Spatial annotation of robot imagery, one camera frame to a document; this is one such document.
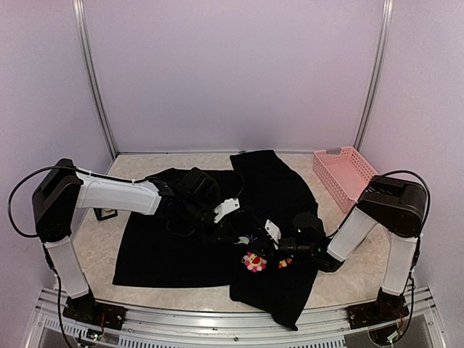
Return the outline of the black t-shirt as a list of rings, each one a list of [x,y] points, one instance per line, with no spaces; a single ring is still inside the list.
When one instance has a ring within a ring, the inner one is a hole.
[[[248,271],[242,258],[259,239],[269,237],[266,220],[281,230],[281,237],[301,237],[308,242],[324,236],[318,203],[303,178],[274,151],[236,154],[230,170],[202,170],[214,178],[220,196],[237,196],[260,220],[259,236],[245,245],[227,237],[223,221],[217,230],[192,231],[157,213],[132,213],[117,256],[113,284],[147,288],[199,288],[227,286],[233,301],[269,312],[274,321],[291,330],[309,298],[318,273],[309,261],[293,261],[279,269],[267,261],[261,272]],[[168,185],[180,181],[189,170],[170,168],[154,176]]]

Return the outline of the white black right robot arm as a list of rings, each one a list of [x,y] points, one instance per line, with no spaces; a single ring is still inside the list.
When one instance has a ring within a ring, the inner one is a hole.
[[[389,253],[380,292],[371,305],[371,316],[385,322],[399,309],[400,297],[412,280],[420,254],[423,227],[431,206],[431,192],[419,174],[408,171],[413,181],[399,178],[402,170],[375,175],[364,188],[336,231],[304,242],[301,237],[268,237],[252,247],[265,258],[309,261],[325,273],[335,273],[376,227],[389,240]]]

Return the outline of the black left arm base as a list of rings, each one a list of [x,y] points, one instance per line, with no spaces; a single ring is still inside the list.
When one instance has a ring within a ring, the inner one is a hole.
[[[91,291],[75,299],[68,297],[63,309],[65,318],[118,331],[122,330],[126,312],[122,306],[96,301]]]

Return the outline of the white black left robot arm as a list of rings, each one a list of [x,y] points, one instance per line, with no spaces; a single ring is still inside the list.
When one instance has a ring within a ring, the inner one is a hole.
[[[40,239],[59,285],[74,299],[74,312],[88,323],[101,316],[102,308],[89,296],[91,288],[71,241],[76,209],[159,213],[195,231],[202,227],[217,230],[224,218],[241,208],[237,196],[222,199],[218,182],[197,167],[168,185],[154,175],[134,180],[93,173],[76,167],[66,158],[27,175],[11,193],[16,194],[24,183],[40,173],[46,177],[33,192],[34,236]]]

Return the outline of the teal round brooch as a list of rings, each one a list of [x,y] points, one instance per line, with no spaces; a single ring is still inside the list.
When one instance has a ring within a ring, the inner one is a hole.
[[[249,236],[239,236],[238,241],[236,244],[249,244],[252,241],[252,239]]]

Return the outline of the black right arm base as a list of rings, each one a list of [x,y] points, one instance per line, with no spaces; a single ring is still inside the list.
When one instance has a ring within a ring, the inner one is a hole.
[[[375,300],[348,306],[346,311],[349,327],[355,330],[408,318],[413,309],[407,306],[404,293],[388,294],[380,288]]]

